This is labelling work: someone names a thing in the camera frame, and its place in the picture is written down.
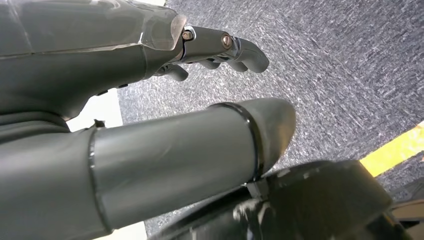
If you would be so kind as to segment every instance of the black band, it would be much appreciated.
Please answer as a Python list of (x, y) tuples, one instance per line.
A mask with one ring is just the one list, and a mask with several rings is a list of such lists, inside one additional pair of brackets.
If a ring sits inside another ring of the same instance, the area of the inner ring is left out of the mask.
[(258, 180), (262, 174), (264, 174), (264, 147), (262, 145), (261, 132), (259, 130), (258, 124), (251, 115), (251, 113), (246, 110), (246, 108), (232, 102), (220, 102), (211, 105), (211, 107), (225, 107), (232, 109), (239, 113), (245, 120), (247, 127), (250, 130), (253, 140), (253, 146), (255, 151), (255, 165), (256, 169), (253, 173), (252, 181)]
[(89, 149), (88, 149), (88, 172), (89, 172), (89, 176), (90, 176), (90, 180), (91, 180), (91, 187), (94, 193), (94, 199), (95, 199), (95, 207), (97, 209), (97, 213), (100, 217), (100, 221), (103, 224), (104, 228), (106, 229), (108, 234), (111, 234), (114, 229), (111, 227), (111, 224), (108, 221), (108, 218), (106, 216), (106, 210), (105, 210), (105, 206), (103, 204), (102, 201), (102, 196), (101, 193), (99, 192), (99, 188), (98, 188), (98, 183), (96, 180), (96, 176), (95, 176), (95, 172), (94, 172), (94, 168), (96, 167), (95, 165), (95, 152), (94, 152), (94, 147), (95, 147), (95, 141), (96, 141), (96, 133), (98, 132), (98, 129), (95, 128), (92, 131), (92, 135), (90, 137), (90, 142), (89, 142)]

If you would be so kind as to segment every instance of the yellow tape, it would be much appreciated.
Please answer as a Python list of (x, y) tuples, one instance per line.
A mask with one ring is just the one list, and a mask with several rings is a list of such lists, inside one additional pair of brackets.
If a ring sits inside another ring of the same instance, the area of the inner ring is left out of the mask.
[(375, 177), (424, 151), (424, 121), (360, 160)]

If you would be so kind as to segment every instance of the hex bolt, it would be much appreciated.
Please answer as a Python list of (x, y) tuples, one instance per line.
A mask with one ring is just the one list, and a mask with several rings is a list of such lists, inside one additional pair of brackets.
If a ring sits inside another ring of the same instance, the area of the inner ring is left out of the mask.
[(231, 48), (231, 45), (233, 44), (233, 40), (231, 39), (230, 35), (228, 35), (228, 33), (224, 33), (222, 35), (221, 42), (222, 42), (222, 46), (225, 49)]
[(189, 41), (193, 39), (193, 33), (191, 31), (184, 31), (182, 33), (182, 39)]

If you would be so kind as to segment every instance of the robotic hand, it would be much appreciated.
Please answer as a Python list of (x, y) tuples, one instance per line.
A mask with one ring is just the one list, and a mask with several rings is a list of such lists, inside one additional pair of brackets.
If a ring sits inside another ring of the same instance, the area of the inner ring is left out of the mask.
[(179, 65), (265, 71), (253, 43), (131, 0), (0, 1), (0, 238), (90, 240), (268, 171), (295, 111), (267, 98), (70, 132), (87, 100)]
[(156, 76), (170, 75), (177, 81), (184, 81), (189, 74), (177, 65), (181, 63), (199, 63), (210, 70), (228, 63), (237, 72), (251, 70), (254, 73), (262, 73), (270, 63), (255, 44), (224, 31), (189, 26), (181, 36), (183, 49), (179, 59), (162, 66)]

